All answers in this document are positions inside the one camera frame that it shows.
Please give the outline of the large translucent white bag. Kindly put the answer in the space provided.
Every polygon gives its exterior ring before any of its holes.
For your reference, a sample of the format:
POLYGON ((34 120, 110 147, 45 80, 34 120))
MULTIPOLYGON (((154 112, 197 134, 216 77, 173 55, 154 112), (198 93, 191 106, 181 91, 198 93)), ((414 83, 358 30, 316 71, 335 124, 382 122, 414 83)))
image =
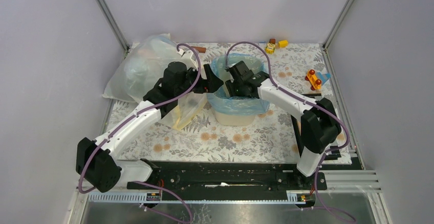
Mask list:
MULTIPOLYGON (((139 103, 163 77, 163 71, 173 61, 180 61, 177 44, 169 34, 152 35, 137 44, 121 62, 107 83, 103 97, 129 103, 139 103)), ((204 94, 189 93, 178 100, 178 106, 160 123, 175 130, 186 127, 204 108, 204 94)))

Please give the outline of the blue plastic trash bag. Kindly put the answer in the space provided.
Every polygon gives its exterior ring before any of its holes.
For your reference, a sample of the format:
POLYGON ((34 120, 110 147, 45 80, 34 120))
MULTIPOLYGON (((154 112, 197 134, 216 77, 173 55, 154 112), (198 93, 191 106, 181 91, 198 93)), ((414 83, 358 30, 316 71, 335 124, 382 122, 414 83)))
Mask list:
MULTIPOLYGON (((260 71, 268 72, 259 58, 247 54, 229 54, 228 64, 233 65, 243 61, 247 67, 258 73, 260 71)), ((218 56, 211 61, 210 67, 214 74, 222 81, 231 79, 229 72, 225 70, 225 55, 218 56)), ((229 97, 226 85, 222 85, 216 92, 208 93, 207 100, 211 107, 222 114, 235 116, 250 116, 264 114, 268 111, 270 103, 263 99, 247 97, 229 97)))

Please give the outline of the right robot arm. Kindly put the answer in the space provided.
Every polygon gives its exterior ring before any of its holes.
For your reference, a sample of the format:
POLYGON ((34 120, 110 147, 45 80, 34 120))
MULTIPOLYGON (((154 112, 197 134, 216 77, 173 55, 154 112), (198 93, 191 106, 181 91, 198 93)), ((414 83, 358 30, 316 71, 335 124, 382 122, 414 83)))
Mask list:
POLYGON ((291 91, 266 72, 254 73, 240 61, 226 68, 230 79, 226 87, 230 96, 256 98, 268 101, 289 113, 301 124, 300 142, 303 150, 294 174, 294 184, 306 189, 314 182, 314 172, 324 152, 342 132, 330 100, 315 100, 291 91))

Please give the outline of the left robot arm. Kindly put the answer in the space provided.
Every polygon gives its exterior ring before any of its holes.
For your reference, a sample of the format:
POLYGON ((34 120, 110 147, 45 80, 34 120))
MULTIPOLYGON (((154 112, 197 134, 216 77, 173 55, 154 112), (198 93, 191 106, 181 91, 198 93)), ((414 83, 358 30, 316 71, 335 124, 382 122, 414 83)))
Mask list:
POLYGON ((182 62, 171 62, 138 106, 111 130, 91 140, 83 138, 77 145, 76 172, 80 175, 78 190, 94 189, 104 193, 115 186, 139 181, 145 188, 154 188, 159 176, 145 160, 122 161, 119 153, 139 134, 165 118, 178 106, 178 100, 189 93, 214 93, 223 81, 209 64, 188 68, 182 62))

